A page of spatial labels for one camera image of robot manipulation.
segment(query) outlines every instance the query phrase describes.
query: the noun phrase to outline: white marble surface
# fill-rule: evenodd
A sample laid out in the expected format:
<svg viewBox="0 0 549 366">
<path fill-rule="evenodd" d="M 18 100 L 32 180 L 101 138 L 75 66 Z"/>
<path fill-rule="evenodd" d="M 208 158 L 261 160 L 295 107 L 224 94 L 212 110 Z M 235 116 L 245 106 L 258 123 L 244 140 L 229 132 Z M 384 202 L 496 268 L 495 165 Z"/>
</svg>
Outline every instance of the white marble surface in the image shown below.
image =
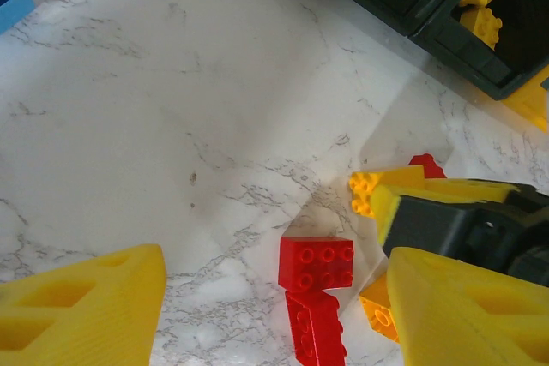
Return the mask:
<svg viewBox="0 0 549 366">
<path fill-rule="evenodd" d="M 356 300 L 385 262 L 350 172 L 549 188 L 546 136 L 350 0 L 49 0 L 0 36 L 0 125 L 0 281 L 160 243 L 152 365 L 297 364 L 288 228 L 356 241 L 347 364 L 401 365 Z"/>
</svg>

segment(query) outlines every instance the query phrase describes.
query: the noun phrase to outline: yellow brick in bin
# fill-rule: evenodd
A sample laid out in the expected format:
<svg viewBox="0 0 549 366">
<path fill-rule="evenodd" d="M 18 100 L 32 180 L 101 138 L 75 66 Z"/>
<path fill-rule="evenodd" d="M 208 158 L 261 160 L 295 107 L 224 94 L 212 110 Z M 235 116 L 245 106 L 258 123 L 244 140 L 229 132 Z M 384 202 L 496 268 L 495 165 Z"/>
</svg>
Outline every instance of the yellow brick in bin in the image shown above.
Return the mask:
<svg viewBox="0 0 549 366">
<path fill-rule="evenodd" d="M 492 50 L 499 41 L 499 29 L 504 25 L 488 8 L 471 9 L 462 13 L 460 23 Z"/>
<path fill-rule="evenodd" d="M 0 285 L 0 366 L 147 366 L 165 288 L 154 244 Z"/>
</svg>

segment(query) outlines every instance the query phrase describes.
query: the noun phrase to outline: red toy block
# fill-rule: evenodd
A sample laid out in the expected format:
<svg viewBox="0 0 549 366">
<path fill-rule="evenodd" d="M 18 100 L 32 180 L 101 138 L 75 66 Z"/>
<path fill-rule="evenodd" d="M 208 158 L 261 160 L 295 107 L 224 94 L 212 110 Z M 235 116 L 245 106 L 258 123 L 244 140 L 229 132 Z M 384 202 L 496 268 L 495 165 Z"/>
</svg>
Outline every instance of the red toy block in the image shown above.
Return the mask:
<svg viewBox="0 0 549 366">
<path fill-rule="evenodd" d="M 437 165 L 435 158 L 429 153 L 412 157 L 408 166 L 423 166 L 425 179 L 445 179 L 446 175 L 442 167 Z"/>
<path fill-rule="evenodd" d="M 304 366 L 345 366 L 337 299 L 323 291 L 286 292 L 295 357 Z"/>
<path fill-rule="evenodd" d="M 292 293 L 349 287 L 353 241 L 341 237 L 283 237 L 278 284 Z"/>
</svg>

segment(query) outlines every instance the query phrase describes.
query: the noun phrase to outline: lego stud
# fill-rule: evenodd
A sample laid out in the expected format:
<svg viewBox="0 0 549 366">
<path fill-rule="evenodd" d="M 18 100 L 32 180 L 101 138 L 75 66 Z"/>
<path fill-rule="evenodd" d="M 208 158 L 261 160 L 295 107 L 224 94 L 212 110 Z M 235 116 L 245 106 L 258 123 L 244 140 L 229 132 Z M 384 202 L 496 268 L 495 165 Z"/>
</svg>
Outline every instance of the lego stud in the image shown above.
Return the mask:
<svg viewBox="0 0 549 366">
<path fill-rule="evenodd" d="M 377 321 L 379 321 L 384 326 L 390 326 L 393 321 L 391 318 L 385 314 L 382 310 L 375 310 L 374 316 L 376 316 Z"/>
<path fill-rule="evenodd" d="M 351 190 L 356 190 L 356 189 L 365 190 L 365 188 L 363 188 L 364 184 L 366 184 L 366 187 L 368 187 L 368 183 L 366 183 L 366 181 L 360 175 L 361 173 L 353 173 L 351 175 L 351 179 L 349 180 L 349 187 L 351 188 Z"/>
<path fill-rule="evenodd" d="M 312 249 L 303 249 L 301 251 L 301 254 L 299 255 L 299 259 L 303 263 L 311 263 L 312 260 L 315 258 L 315 252 L 312 251 Z"/>
<path fill-rule="evenodd" d="M 353 273 L 351 272 L 343 272 L 341 274 L 341 280 L 343 281 L 343 284 L 345 286 L 351 285 L 353 283 Z"/>
<path fill-rule="evenodd" d="M 312 276 L 308 273 L 303 273 L 299 278 L 299 286 L 302 289 L 309 289 L 312 286 Z"/>
<path fill-rule="evenodd" d="M 309 315 L 305 310 L 301 310 L 298 312 L 297 315 L 298 318 L 298 325 L 301 329 L 301 332 L 308 333 L 309 332 Z"/>
<path fill-rule="evenodd" d="M 354 256 L 353 248 L 344 248 L 341 251 L 341 259 L 343 259 L 344 261 L 351 261 L 353 259 L 353 256 Z"/>
<path fill-rule="evenodd" d="M 301 347 L 303 347 L 303 351 L 305 352 L 305 355 L 307 357 L 311 357 L 314 353 L 311 336 L 308 334 L 304 334 L 301 336 Z"/>
<path fill-rule="evenodd" d="M 325 273 L 321 280 L 324 289 L 328 289 L 331 285 L 334 284 L 334 276 L 330 273 Z"/>
<path fill-rule="evenodd" d="M 321 258 L 326 263 L 330 263 L 335 258 L 335 250 L 332 248 L 326 248 L 321 254 Z"/>
<path fill-rule="evenodd" d="M 371 209 L 368 203 L 363 202 L 360 199 L 355 199 L 351 202 L 351 208 L 353 209 L 353 212 L 356 214 L 364 214 L 364 215 L 370 215 Z"/>
</svg>

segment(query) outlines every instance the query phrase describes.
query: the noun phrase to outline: red duplo brick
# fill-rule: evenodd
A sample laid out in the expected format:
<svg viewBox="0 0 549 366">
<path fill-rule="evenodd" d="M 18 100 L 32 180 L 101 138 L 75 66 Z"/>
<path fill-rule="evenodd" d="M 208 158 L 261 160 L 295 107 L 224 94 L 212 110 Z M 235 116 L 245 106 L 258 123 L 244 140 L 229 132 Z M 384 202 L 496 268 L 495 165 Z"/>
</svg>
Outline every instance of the red duplo brick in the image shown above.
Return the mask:
<svg viewBox="0 0 549 366">
<path fill-rule="evenodd" d="M 337 299 L 323 291 L 286 292 L 295 357 L 304 366 L 345 366 Z"/>
<path fill-rule="evenodd" d="M 423 166 L 425 179 L 445 179 L 446 175 L 442 167 L 437 165 L 435 158 L 429 153 L 418 154 L 412 157 L 409 166 Z"/>
<path fill-rule="evenodd" d="M 283 237 L 278 284 L 292 293 L 349 287 L 353 256 L 353 241 L 341 237 Z"/>
</svg>

